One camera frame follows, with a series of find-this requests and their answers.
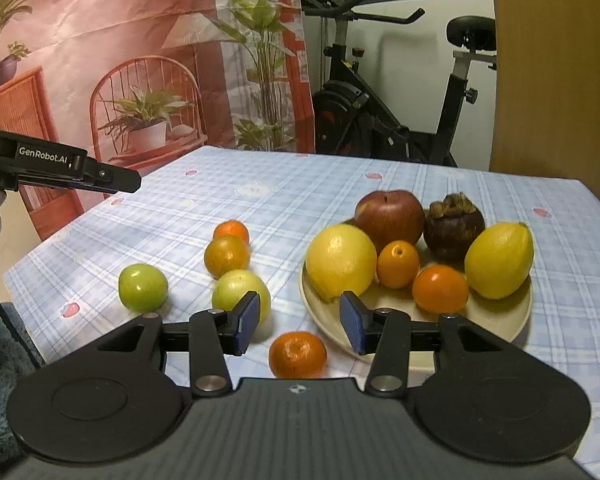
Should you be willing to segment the yellow lemon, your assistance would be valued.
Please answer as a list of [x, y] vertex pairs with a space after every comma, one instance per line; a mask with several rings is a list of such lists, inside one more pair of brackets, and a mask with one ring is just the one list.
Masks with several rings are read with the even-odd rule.
[[483, 298], [500, 300], [528, 278], [534, 258], [532, 234], [518, 222], [486, 228], [470, 245], [464, 260], [469, 286]]
[[304, 258], [306, 276], [326, 304], [343, 292], [361, 295], [376, 276], [377, 252], [372, 240], [349, 223], [338, 223], [319, 232]]

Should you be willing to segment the yellow green round fruit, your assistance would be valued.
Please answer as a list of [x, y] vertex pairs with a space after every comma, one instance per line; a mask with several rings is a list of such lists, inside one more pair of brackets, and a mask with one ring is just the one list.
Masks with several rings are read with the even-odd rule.
[[249, 270], [233, 270], [218, 279], [211, 298], [212, 308], [233, 310], [247, 292], [259, 295], [260, 324], [264, 323], [271, 313], [271, 294], [265, 282]]

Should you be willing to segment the wooden door panel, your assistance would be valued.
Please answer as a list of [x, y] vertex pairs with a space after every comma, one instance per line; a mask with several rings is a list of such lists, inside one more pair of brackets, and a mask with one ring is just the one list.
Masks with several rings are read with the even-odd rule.
[[600, 0], [494, 0], [490, 168], [577, 179], [600, 200]]

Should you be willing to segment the red apple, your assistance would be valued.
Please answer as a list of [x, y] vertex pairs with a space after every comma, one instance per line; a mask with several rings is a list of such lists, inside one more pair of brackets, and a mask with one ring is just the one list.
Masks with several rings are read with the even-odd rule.
[[356, 204], [353, 221], [380, 254], [396, 240], [415, 246], [424, 232], [425, 214], [410, 191], [374, 191]]

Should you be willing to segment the small orange tangerine far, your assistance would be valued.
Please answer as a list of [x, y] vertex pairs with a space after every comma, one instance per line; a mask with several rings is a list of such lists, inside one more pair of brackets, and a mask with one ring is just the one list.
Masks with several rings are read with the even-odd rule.
[[213, 238], [222, 236], [234, 236], [240, 238], [245, 244], [250, 243], [247, 227], [238, 220], [227, 220], [218, 224], [213, 231]]

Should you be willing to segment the brownish green orange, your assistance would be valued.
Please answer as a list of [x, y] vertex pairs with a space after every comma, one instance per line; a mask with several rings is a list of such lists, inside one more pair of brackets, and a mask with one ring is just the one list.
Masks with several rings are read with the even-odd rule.
[[235, 235], [214, 238], [204, 251], [204, 266], [214, 278], [233, 270], [247, 270], [249, 265], [249, 247]]

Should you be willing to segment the blue plaid tablecloth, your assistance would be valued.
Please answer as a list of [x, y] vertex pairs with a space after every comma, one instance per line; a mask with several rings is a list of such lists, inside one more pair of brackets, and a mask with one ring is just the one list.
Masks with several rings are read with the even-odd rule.
[[592, 404], [579, 462], [600, 478], [600, 201], [577, 180], [492, 174], [405, 162], [200, 148], [143, 178], [38, 245], [5, 284], [36, 348], [53, 361], [129, 318], [118, 277], [132, 263], [169, 282], [163, 317], [209, 307], [204, 250], [215, 227], [249, 230], [251, 269], [272, 298], [261, 342], [228, 360], [234, 378], [268, 376], [268, 344], [313, 330], [299, 272], [312, 238], [348, 220], [375, 190], [407, 190], [423, 204], [466, 194], [488, 223], [522, 222], [534, 239], [533, 301], [524, 348], [576, 380]]

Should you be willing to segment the printed backdrop cloth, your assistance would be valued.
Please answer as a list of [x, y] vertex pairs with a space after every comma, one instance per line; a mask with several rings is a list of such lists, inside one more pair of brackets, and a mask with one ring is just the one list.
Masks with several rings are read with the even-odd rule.
[[312, 152], [300, 0], [0, 0], [0, 128], [140, 174]]

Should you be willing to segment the orange tangerine front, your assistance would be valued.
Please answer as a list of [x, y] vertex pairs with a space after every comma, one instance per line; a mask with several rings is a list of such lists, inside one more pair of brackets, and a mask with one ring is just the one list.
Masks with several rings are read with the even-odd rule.
[[445, 314], [462, 310], [469, 298], [469, 287], [463, 274], [450, 266], [434, 264], [422, 269], [414, 279], [412, 294], [417, 307]]

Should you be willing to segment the dark purple mangosteen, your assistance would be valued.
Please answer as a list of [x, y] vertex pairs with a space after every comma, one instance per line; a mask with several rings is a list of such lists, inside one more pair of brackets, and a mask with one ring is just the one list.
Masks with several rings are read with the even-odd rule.
[[462, 261], [485, 229], [482, 212], [463, 192], [432, 202], [425, 214], [425, 243], [430, 252], [445, 261]]

